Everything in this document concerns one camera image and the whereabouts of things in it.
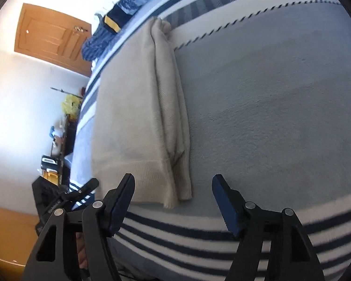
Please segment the person left hand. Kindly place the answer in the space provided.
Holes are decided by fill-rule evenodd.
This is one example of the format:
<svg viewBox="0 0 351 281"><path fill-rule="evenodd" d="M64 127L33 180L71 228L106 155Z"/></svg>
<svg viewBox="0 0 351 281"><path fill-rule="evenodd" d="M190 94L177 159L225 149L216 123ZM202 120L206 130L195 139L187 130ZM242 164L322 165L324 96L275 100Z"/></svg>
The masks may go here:
<svg viewBox="0 0 351 281"><path fill-rule="evenodd" d="M85 240L83 233L76 233L77 240L77 254L78 254L78 264L81 269L86 269L88 267L87 256L85 251Z"/></svg>

